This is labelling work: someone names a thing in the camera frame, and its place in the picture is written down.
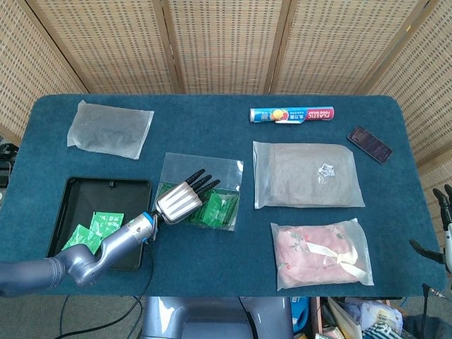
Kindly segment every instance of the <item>white ribbon bow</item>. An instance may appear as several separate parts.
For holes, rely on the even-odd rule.
[[[306,242],[308,246],[308,250],[311,253],[320,254],[322,256],[330,256],[336,260],[336,263],[340,265],[346,272],[355,276],[358,280],[361,280],[366,276],[366,272],[362,269],[354,266],[356,261],[358,260],[358,253],[356,252],[356,248],[352,246],[352,251],[344,254],[337,254],[326,246],[321,246],[317,244],[312,244],[311,242]]]

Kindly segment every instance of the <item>wicker panel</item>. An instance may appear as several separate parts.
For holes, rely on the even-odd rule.
[[[300,0],[275,93],[354,93],[416,0]]]
[[[436,235],[440,245],[444,245],[444,232],[443,224],[441,222],[441,214],[439,210],[438,200],[432,193],[432,189],[441,189],[444,191],[444,185],[452,185],[452,160],[445,162],[444,164],[438,166],[422,175],[420,177],[422,187],[424,188],[425,198],[427,200],[427,205],[429,206],[430,215],[433,220],[433,225],[435,228]]]
[[[452,145],[452,1],[440,1],[371,93],[397,99],[417,160]]]
[[[281,2],[169,1],[186,91],[263,93]]]
[[[151,0],[30,3],[91,92],[173,91]]]
[[[50,93],[85,91],[16,0],[0,0],[0,125],[20,143],[33,103]]]

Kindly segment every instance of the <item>pink fabric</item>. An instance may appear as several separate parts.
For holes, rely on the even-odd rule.
[[[278,281],[278,289],[358,281],[334,258],[311,253],[306,242],[328,247],[337,254],[352,249],[342,225],[279,227],[275,256],[282,284]]]

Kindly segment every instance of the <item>blue tablecloth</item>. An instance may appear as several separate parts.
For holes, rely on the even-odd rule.
[[[66,147],[77,104],[155,110],[139,160]],[[334,106],[332,121],[301,125],[249,122],[250,107]],[[362,125],[393,149],[380,165],[346,135]],[[254,210],[252,141],[337,143],[355,155],[366,208]],[[422,294],[422,283],[439,290],[444,267],[417,255],[408,240],[438,250],[415,161],[396,101],[385,96],[322,95],[51,95],[32,109],[11,183],[0,210],[0,260],[43,257],[52,236],[66,180],[76,177],[149,179],[156,187],[166,152],[244,161],[235,232],[183,223],[163,227],[153,245],[155,273],[149,295],[271,296]],[[369,244],[375,286],[359,283],[300,287],[276,292],[270,222],[325,225],[358,218]],[[149,275],[145,258],[136,272],[110,271],[92,287],[70,278],[52,293],[136,295]]]

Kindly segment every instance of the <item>black tray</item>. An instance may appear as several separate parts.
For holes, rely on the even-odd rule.
[[[89,227],[93,212],[123,213],[125,225],[150,207],[152,186],[146,180],[69,178],[56,219],[47,256],[55,256],[78,224]],[[112,268],[136,270],[141,264],[143,245],[118,261]]]

